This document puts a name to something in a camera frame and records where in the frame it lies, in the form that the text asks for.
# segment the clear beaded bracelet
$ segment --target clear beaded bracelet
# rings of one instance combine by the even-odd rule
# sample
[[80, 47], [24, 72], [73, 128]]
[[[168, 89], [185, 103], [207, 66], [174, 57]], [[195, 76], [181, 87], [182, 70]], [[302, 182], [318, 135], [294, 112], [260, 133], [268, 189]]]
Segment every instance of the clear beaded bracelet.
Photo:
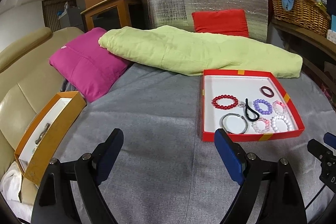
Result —
[[[258, 121], [265, 123], [265, 129], [259, 129], [258, 128], [258, 126], [257, 126]], [[269, 120], [267, 120], [263, 117], [260, 117], [257, 121], [252, 123], [252, 127], [253, 127], [253, 129], [256, 133], [264, 134], [264, 133], [268, 132], [269, 129], [270, 129]]]
[[[277, 105], [280, 105], [282, 107], [282, 112], [280, 112], [278, 109], [277, 109]], [[274, 101], [273, 104], [272, 104], [272, 107], [274, 109], [274, 112], [277, 114], [277, 115], [286, 115], [287, 114], [287, 108], [285, 106], [284, 103], [280, 102], [280, 101]]]

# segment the white beaded bracelet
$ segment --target white beaded bracelet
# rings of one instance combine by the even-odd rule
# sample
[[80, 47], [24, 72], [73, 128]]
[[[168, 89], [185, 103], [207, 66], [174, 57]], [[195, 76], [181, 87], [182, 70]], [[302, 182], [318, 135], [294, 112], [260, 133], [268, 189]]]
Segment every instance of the white beaded bracelet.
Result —
[[289, 121], [289, 119], [286, 116], [276, 115], [276, 116], [272, 117], [272, 119], [271, 119], [271, 126], [272, 126], [273, 131], [275, 133], [280, 132], [280, 130], [277, 128], [276, 120], [283, 120], [287, 125], [287, 131], [292, 131], [293, 130], [292, 123]]
[[[257, 126], [258, 121], [265, 123], [265, 129], [259, 129], [258, 128], [258, 126]], [[269, 120], [267, 120], [263, 117], [260, 117], [257, 121], [252, 123], [252, 127], [253, 127], [253, 129], [256, 133], [264, 134], [264, 133], [269, 131]]]

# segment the wicker basket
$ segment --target wicker basket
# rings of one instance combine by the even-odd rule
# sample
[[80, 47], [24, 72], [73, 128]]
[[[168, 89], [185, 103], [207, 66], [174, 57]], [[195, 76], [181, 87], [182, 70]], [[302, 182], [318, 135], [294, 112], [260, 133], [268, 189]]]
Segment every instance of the wicker basket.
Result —
[[294, 0], [292, 10], [282, 8], [281, 0], [272, 0], [274, 17], [326, 37], [330, 28], [329, 14], [314, 0]]

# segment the red cloth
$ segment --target red cloth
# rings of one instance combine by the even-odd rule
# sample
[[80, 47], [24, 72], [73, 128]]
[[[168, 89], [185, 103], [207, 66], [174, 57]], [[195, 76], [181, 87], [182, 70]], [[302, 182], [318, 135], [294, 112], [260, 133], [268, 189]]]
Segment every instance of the red cloth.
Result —
[[249, 37], [243, 9], [192, 13], [196, 32], [220, 33]]

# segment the pink pillow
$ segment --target pink pillow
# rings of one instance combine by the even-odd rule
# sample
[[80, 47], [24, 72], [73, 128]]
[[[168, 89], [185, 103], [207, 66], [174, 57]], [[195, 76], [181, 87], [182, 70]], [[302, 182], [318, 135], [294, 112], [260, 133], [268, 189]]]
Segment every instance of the pink pillow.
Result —
[[106, 31], [94, 28], [55, 52], [50, 65], [59, 71], [91, 103], [105, 95], [125, 72], [130, 61], [99, 46]]

